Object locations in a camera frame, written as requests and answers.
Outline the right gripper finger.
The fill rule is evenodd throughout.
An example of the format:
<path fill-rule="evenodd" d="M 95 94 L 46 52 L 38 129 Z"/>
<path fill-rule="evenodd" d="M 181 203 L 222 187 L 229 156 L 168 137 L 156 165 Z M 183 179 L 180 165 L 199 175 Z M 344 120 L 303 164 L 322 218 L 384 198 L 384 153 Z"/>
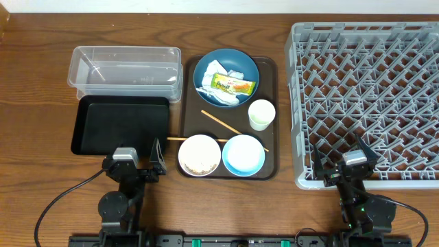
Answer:
<path fill-rule="evenodd" d="M 378 155 L 363 141 L 363 139 L 356 134 L 355 135 L 357 146 L 365 154 L 367 161 L 378 161 Z"/>
<path fill-rule="evenodd" d="M 315 144 L 313 144 L 313 150 L 314 150 L 313 175 L 315 177 L 323 177 L 324 176 L 324 168 L 322 165 L 322 161 L 320 158 L 318 148 L 316 147 Z"/>

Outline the white paper cup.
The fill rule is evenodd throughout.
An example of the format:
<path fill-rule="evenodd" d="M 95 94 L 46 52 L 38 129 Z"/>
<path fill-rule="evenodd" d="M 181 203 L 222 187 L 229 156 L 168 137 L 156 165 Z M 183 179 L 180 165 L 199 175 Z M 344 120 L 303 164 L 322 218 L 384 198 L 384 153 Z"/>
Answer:
<path fill-rule="evenodd" d="M 250 126 L 256 131 L 265 130 L 273 122 L 275 116 L 274 105 L 266 99 L 258 99 L 248 108 Z"/>

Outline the green yellow snack wrapper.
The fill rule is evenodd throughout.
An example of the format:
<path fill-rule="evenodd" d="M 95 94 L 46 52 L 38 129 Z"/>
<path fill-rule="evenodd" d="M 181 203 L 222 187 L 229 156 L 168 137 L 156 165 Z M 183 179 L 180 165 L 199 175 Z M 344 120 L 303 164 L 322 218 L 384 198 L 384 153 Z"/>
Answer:
<path fill-rule="evenodd" d="M 211 87 L 232 95 L 250 96 L 256 86 L 256 82 L 240 80 L 227 75 L 215 73 L 211 81 Z"/>

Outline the blue round plate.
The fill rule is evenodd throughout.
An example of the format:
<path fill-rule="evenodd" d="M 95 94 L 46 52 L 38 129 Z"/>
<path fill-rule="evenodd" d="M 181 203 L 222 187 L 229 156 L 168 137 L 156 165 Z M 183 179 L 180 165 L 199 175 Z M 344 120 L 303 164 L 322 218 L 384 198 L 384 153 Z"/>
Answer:
<path fill-rule="evenodd" d="M 211 87 L 215 73 L 256 82 L 252 95 L 232 95 Z M 206 102 L 220 108 L 234 108 L 247 102 L 256 93 L 260 81 L 256 62 L 236 49 L 216 49 L 204 55 L 195 66 L 193 85 Z"/>

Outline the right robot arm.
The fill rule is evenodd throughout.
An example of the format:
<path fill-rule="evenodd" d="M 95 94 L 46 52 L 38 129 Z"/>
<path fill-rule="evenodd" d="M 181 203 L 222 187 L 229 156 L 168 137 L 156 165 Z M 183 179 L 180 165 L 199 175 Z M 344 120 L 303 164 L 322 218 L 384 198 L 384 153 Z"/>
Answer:
<path fill-rule="evenodd" d="M 373 174 L 379 157 L 361 137 L 355 138 L 357 149 L 344 153 L 331 169 L 323 167 L 317 147 L 313 148 L 313 176 L 325 187 L 337 187 L 342 217 L 349 226 L 330 235 L 326 246 L 384 246 L 383 235 L 392 230 L 396 205 L 368 195 L 363 183 Z"/>

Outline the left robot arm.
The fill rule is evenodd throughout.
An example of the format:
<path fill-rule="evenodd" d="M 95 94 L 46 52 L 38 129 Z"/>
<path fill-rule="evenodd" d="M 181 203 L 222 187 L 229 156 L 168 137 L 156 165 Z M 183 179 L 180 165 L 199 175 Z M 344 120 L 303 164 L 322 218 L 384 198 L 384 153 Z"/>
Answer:
<path fill-rule="evenodd" d="M 145 196 L 145 185 L 157 183 L 160 175 L 167 173 L 159 139 L 152 144 L 149 164 L 151 168 L 138 167 L 135 148 L 116 148 L 102 162 L 107 177 L 119 184 L 116 191 L 106 193 L 99 201 L 98 213 L 102 229 L 97 245 L 153 246 L 154 238 L 139 228 L 139 219 Z"/>

